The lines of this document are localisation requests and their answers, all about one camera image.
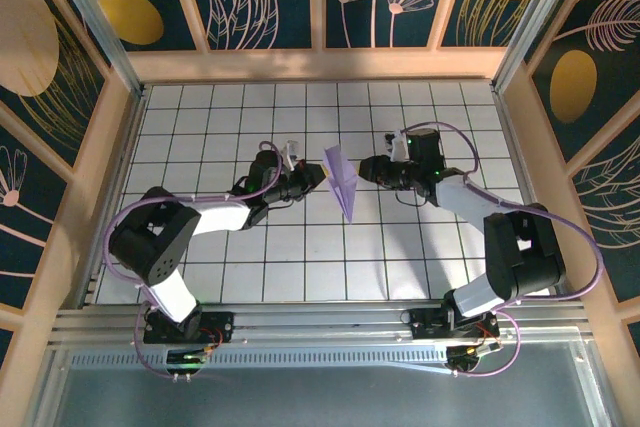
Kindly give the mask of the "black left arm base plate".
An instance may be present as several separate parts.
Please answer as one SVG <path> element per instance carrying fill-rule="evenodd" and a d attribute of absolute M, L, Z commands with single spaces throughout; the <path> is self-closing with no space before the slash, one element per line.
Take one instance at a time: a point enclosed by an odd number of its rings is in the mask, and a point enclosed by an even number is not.
<path fill-rule="evenodd" d="M 145 344 L 217 344 L 229 343 L 234 329 L 232 312 L 196 311 L 184 321 L 176 323 L 163 313 L 145 315 Z"/>

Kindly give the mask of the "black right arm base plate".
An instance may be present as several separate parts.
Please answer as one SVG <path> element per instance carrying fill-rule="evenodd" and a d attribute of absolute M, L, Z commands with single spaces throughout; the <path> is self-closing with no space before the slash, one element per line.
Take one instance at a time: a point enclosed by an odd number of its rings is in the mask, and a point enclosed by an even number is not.
<path fill-rule="evenodd" d="M 414 340 L 476 339 L 484 335 L 500 336 L 497 318 L 491 313 L 475 317 L 464 317 L 455 309 L 416 308 L 407 311 L 407 322 Z"/>

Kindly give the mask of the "long aluminium base rail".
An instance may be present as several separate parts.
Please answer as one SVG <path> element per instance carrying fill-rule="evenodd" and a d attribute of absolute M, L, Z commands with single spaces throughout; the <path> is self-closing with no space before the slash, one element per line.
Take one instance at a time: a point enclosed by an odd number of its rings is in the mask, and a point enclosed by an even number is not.
<path fill-rule="evenodd" d="M 236 348 L 387 346 L 412 341 L 409 310 L 438 305 L 437 301 L 206 304 L 203 310 L 234 314 L 230 345 Z M 96 304 L 61 310 L 48 345 L 126 347 L 132 341 L 138 309 L 137 305 Z M 594 339 L 579 301 L 530 301 L 505 312 L 516 320 L 527 343 Z"/>

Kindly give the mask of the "aluminium corner post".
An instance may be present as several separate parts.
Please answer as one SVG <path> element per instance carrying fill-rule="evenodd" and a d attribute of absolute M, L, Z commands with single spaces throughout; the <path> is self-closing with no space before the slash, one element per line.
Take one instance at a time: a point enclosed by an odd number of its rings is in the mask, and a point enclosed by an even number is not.
<path fill-rule="evenodd" d="M 559 0 L 531 0 L 529 2 L 492 80 L 494 94 L 499 95 L 505 91 L 536 35 L 558 2 Z"/>
<path fill-rule="evenodd" d="M 73 0 L 73 2 L 80 13 L 84 15 L 89 29 L 95 35 L 98 44 L 127 88 L 137 99 L 141 99 L 143 97 L 142 83 L 135 73 L 122 43 L 99 6 L 98 0 Z"/>

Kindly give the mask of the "grey metal tray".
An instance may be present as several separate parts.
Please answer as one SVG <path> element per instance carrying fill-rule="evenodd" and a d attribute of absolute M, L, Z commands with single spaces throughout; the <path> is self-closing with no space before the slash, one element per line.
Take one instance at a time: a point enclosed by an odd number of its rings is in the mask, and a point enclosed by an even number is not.
<path fill-rule="evenodd" d="M 591 346 L 524 336 L 484 378 L 382 366 L 223 368 L 174 383 L 130 348 L 65 349 L 21 427 L 628 427 Z"/>

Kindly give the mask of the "navy panel with single flower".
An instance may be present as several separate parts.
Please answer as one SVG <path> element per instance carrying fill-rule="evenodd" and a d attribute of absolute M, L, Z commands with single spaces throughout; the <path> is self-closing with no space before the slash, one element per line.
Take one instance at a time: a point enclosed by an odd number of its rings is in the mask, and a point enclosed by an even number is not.
<path fill-rule="evenodd" d="M 0 304 L 23 309 L 66 182 L 0 126 Z"/>

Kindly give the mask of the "aluminium table side rail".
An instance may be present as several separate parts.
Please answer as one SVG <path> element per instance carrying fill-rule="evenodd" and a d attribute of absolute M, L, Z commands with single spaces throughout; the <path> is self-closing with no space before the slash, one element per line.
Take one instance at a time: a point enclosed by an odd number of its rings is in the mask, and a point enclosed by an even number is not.
<path fill-rule="evenodd" d="M 85 258 L 86 271 L 83 273 L 77 294 L 76 303 L 80 308 L 93 302 L 98 285 L 102 280 L 104 233 L 111 219 L 121 209 L 121 196 L 128 179 L 128 169 L 144 119 L 150 90 L 151 87 L 148 84 L 142 85 L 141 94 L 124 117 L 122 133 L 114 143 L 113 155 L 109 160 L 105 174 L 105 185 L 97 204 L 98 211 L 93 237 Z"/>
<path fill-rule="evenodd" d="M 538 198 L 526 165 L 526 158 L 517 135 L 516 126 L 510 116 L 510 110 L 507 102 L 504 95 L 494 87 L 492 87 L 492 96 L 498 111 L 498 116 L 500 118 L 510 156 L 512 158 L 514 172 L 521 191 L 523 204 L 529 205 L 537 203 Z M 555 287 L 548 287 L 547 295 L 544 295 L 542 291 L 535 292 L 531 295 L 522 295 L 514 300 L 514 303 L 520 305 L 524 302 L 533 301 L 562 302 L 562 299 L 558 298 L 557 289 Z"/>

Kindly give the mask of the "navy panel with pink fern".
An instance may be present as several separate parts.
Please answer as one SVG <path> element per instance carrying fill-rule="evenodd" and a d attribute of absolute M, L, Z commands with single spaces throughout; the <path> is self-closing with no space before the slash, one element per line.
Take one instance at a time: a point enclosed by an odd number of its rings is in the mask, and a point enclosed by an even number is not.
<path fill-rule="evenodd" d="M 573 184 L 617 300 L 640 296 L 640 133 L 618 134 Z"/>

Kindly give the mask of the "lilac paper sheet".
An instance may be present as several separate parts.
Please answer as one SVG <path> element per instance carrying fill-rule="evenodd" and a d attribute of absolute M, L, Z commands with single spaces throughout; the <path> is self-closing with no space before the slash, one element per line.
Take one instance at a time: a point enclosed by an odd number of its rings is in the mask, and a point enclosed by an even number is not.
<path fill-rule="evenodd" d="M 330 192 L 338 202 L 347 223 L 353 222 L 359 176 L 339 145 L 324 150 L 322 164 Z"/>

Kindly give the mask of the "navy panel oval and feathers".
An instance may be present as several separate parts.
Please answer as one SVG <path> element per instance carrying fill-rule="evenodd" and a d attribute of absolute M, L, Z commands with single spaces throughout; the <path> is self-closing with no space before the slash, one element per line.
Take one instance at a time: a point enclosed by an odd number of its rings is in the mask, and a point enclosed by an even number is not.
<path fill-rule="evenodd" d="M 640 90 L 640 0 L 576 0 L 532 79 L 568 161 Z"/>

